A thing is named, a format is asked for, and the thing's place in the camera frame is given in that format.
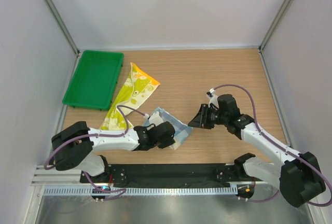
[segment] wooden table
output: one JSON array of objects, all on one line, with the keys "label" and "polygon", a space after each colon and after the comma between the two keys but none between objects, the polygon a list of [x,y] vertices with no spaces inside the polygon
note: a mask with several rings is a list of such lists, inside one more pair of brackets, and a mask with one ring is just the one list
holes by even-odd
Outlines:
[{"label": "wooden table", "polygon": [[[114,97],[130,72],[130,62],[161,83],[140,107],[141,111],[151,113],[159,106],[188,123],[198,112],[201,103],[208,102],[206,91],[221,84],[238,84],[252,94],[259,123],[285,142],[256,49],[126,51]],[[241,112],[252,116],[251,103],[244,92],[235,88],[217,91],[218,95],[224,93],[233,94]],[[105,111],[69,107],[64,128],[82,120],[89,127],[99,128],[105,116]],[[134,125],[144,122],[142,116],[136,113],[129,114],[129,120]],[[194,129],[178,150],[112,150],[97,154],[104,155],[109,163],[225,163],[233,162],[247,152],[269,161],[256,148],[228,133],[225,127],[216,126],[212,130]]]}]

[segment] cable connector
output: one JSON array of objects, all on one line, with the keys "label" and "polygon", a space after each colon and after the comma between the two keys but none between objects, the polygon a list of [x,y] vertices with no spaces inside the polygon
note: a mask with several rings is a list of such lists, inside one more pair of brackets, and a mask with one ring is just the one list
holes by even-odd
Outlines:
[{"label": "cable connector", "polygon": [[218,107],[218,96],[216,95],[216,90],[211,88],[209,92],[206,93],[206,97],[210,100],[209,106],[212,103],[214,106]]},{"label": "cable connector", "polygon": [[208,99],[211,99],[213,96],[216,96],[216,90],[214,90],[213,88],[211,88],[211,89],[209,90],[209,92],[206,93],[206,97],[207,97]]}]

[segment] blue cloth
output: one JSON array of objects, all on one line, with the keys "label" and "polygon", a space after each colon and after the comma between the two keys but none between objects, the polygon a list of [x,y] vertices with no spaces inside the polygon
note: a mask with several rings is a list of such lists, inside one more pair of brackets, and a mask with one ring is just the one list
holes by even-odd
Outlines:
[{"label": "blue cloth", "polygon": [[[175,134],[174,134],[174,140],[175,144],[171,145],[170,147],[174,150],[176,150],[191,134],[192,127],[187,126],[186,124],[183,124],[181,121],[179,121],[177,118],[172,116],[169,112],[165,111],[164,109],[157,107],[152,113],[155,113],[156,111],[159,112],[159,115],[161,116],[163,121],[168,121],[169,123],[174,126]],[[143,124],[144,126],[150,125],[149,121],[146,120]]]}]

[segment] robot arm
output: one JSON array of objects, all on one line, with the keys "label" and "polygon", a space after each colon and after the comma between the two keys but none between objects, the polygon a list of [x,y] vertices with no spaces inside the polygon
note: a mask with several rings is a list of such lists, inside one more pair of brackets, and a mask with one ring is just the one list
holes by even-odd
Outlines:
[{"label": "robot arm", "polygon": [[[224,125],[228,132],[252,144],[273,162],[264,162],[248,153],[240,157],[242,166],[240,172],[273,185],[294,207],[303,205],[325,191],[324,181],[288,152],[300,156],[320,171],[318,161],[313,154],[309,152],[301,154],[267,133],[260,125],[257,128],[252,117],[240,113],[231,94],[216,96],[214,92],[208,92],[207,96],[210,99],[209,104],[202,104],[198,114],[188,125],[204,129],[212,129],[215,124]],[[262,134],[270,138],[275,145]]]},{"label": "robot arm", "polygon": [[87,127],[86,122],[73,124],[52,138],[53,150],[77,136],[86,136],[78,142],[64,146],[54,155],[55,167],[58,171],[78,169],[90,176],[98,176],[108,169],[108,163],[103,156],[96,156],[93,152],[102,150],[149,150],[158,146],[163,149],[175,143],[174,127],[169,122],[163,122],[158,112],[149,117],[151,125],[136,126],[129,129],[125,135],[123,131],[105,131]]}]

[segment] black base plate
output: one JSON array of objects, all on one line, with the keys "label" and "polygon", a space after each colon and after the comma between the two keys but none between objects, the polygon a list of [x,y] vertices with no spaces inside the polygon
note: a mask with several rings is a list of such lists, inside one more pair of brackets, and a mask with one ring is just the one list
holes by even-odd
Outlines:
[{"label": "black base plate", "polygon": [[[112,164],[114,187],[118,188],[218,188],[229,182],[252,181],[234,171],[233,164]],[[91,178],[94,183],[108,183],[109,176]],[[81,183],[88,183],[81,175]]]}]

